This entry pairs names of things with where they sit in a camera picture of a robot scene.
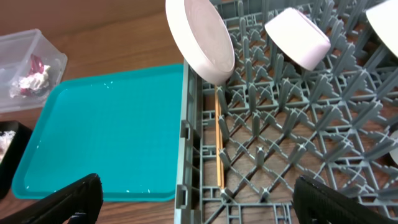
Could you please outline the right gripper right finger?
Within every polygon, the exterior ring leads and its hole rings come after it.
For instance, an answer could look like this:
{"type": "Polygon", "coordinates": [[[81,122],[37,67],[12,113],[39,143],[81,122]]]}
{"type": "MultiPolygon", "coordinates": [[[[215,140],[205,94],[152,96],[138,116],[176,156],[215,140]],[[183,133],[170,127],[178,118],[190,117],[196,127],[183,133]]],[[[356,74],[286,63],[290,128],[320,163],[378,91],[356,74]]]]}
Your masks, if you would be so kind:
{"type": "Polygon", "coordinates": [[[301,224],[395,224],[307,175],[296,179],[292,204],[301,224]]]}

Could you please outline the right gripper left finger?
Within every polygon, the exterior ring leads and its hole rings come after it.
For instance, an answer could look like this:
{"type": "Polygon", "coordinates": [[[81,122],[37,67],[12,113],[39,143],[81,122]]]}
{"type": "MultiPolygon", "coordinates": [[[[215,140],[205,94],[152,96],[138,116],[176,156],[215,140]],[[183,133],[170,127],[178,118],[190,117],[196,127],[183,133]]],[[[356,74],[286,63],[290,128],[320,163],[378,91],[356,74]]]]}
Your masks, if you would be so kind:
{"type": "Polygon", "coordinates": [[[1,219],[1,224],[96,223],[102,205],[101,179],[92,173],[1,219]]]}

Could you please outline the grey dishwasher rack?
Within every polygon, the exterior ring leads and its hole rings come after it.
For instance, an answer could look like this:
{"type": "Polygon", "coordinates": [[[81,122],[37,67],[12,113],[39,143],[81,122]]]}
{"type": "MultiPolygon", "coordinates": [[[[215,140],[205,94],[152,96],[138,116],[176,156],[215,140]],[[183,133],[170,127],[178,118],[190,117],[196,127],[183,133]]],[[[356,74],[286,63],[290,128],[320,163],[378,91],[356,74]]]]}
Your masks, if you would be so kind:
{"type": "Polygon", "coordinates": [[[397,220],[397,57],[372,30],[376,1],[214,1],[236,67],[217,86],[224,187],[217,183],[215,85],[185,63],[175,223],[297,223],[301,175],[397,220]],[[314,71],[266,22],[293,7],[329,38],[314,71]]]}

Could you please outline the white cup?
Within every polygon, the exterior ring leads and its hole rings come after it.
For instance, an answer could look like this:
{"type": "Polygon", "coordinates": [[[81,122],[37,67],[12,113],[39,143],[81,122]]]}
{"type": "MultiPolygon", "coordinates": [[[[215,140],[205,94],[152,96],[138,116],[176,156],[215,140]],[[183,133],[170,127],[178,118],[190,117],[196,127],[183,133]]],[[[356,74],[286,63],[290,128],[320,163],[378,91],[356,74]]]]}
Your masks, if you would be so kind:
{"type": "MultiPolygon", "coordinates": [[[[394,131],[391,134],[391,138],[394,139],[394,140],[397,140],[397,137],[398,137],[398,131],[394,131]]],[[[395,148],[389,154],[390,154],[392,160],[395,162],[395,164],[398,164],[398,149],[395,148]]]]}

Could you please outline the rice and peanut scraps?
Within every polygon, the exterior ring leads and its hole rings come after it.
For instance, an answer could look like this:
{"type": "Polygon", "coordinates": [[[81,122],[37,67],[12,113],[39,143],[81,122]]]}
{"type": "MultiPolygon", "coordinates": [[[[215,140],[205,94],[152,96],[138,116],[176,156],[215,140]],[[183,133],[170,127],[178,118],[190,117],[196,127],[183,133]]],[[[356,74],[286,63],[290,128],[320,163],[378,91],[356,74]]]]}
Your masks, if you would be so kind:
{"type": "Polygon", "coordinates": [[[4,156],[11,145],[14,136],[16,135],[15,131],[1,131],[0,135],[0,161],[4,159],[4,156]]]}

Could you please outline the white tissue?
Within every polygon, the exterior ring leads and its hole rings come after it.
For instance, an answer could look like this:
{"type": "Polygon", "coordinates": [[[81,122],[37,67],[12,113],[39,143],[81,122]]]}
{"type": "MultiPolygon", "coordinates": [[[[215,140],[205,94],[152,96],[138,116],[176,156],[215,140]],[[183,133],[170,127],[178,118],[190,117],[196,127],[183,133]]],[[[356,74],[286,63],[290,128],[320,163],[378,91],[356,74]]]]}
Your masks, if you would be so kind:
{"type": "Polygon", "coordinates": [[[50,68],[50,65],[44,65],[44,70],[42,73],[29,73],[28,76],[14,81],[9,90],[10,97],[15,98],[17,96],[27,97],[36,95],[40,91],[47,88],[49,86],[48,70],[50,68]]]}

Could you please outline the red snack wrapper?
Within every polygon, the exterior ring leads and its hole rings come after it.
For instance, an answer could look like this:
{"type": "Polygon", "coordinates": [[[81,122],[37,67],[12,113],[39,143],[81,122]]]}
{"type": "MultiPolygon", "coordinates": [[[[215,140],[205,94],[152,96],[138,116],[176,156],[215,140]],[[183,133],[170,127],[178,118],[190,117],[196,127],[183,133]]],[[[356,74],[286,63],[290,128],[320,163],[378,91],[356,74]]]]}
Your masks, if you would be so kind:
{"type": "Polygon", "coordinates": [[[44,64],[40,57],[30,56],[30,70],[26,77],[20,80],[21,95],[31,95],[38,91],[44,81],[44,64]]]}

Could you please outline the wooden chopstick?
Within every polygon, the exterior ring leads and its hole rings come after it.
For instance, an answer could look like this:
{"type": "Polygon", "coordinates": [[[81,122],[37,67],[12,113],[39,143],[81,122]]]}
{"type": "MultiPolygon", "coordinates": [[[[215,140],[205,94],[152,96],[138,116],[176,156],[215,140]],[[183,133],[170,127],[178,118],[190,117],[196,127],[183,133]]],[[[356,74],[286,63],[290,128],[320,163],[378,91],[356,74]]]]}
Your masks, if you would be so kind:
{"type": "Polygon", "coordinates": [[[218,124],[218,116],[220,115],[220,104],[218,101],[217,86],[215,86],[215,126],[216,126],[216,171],[217,171],[217,183],[219,188],[224,187],[223,180],[223,164],[220,159],[220,150],[222,148],[222,139],[220,136],[220,126],[218,124]]]}

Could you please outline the pink bowl with food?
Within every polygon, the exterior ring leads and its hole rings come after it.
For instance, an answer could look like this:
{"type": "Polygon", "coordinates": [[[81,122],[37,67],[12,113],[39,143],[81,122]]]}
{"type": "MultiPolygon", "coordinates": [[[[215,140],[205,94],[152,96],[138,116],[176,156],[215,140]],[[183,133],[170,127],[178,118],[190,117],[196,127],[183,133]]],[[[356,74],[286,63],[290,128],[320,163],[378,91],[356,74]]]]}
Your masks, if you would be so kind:
{"type": "Polygon", "coordinates": [[[264,25],[272,41],[302,68],[312,71],[330,50],[329,38],[307,16],[289,7],[264,25]]]}

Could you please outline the white bowl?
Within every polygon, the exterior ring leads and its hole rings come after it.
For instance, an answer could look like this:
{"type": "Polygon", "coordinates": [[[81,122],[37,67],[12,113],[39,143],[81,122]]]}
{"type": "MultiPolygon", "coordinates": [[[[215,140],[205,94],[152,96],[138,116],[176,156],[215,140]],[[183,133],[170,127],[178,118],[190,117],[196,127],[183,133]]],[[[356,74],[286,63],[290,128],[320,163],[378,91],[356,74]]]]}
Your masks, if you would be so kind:
{"type": "Polygon", "coordinates": [[[397,57],[397,0],[388,0],[366,11],[366,17],[383,44],[397,57]]]}

